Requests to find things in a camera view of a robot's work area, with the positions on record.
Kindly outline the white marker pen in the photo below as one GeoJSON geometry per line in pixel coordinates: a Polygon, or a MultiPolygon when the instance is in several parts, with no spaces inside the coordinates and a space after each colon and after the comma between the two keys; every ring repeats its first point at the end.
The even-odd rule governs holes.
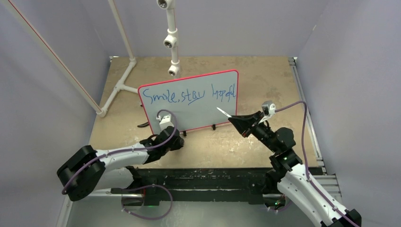
{"type": "Polygon", "coordinates": [[[230,114],[228,114],[227,112],[225,112],[224,110],[222,110],[219,107],[216,107],[222,114],[224,114],[227,118],[231,118],[232,116],[230,114]]]}

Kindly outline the red framed whiteboard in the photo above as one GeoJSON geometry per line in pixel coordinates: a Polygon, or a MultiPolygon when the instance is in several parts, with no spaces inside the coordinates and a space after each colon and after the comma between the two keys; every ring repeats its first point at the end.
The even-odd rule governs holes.
{"type": "Polygon", "coordinates": [[[176,116],[179,131],[227,123],[228,118],[216,107],[236,115],[238,88],[238,71],[226,70],[142,85],[138,90],[150,129],[159,134],[156,118],[169,112],[176,116]]]}

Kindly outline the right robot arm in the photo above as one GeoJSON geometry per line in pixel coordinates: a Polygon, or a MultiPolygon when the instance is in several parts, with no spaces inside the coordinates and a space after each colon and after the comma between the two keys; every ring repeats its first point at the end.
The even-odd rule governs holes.
{"type": "Polygon", "coordinates": [[[347,209],[332,197],[295,153],[293,131],[285,127],[273,131],[262,122],[263,117],[263,112],[258,111],[233,115],[228,120],[244,138],[253,135],[273,152],[269,157],[273,169],[266,174],[264,189],[284,194],[316,227],[360,227],[359,212],[347,209]]]}

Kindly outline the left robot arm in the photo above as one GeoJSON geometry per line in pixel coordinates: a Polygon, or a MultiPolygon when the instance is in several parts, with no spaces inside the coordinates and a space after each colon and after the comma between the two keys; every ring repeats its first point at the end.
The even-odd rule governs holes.
{"type": "Polygon", "coordinates": [[[71,201],[79,201],[93,191],[106,188],[123,188],[128,193],[136,193],[141,180],[134,176],[133,166],[158,161],[169,151],[182,147],[184,139],[173,126],[128,147],[95,150],[85,145],[57,170],[63,185],[61,193],[68,195],[71,201]]]}

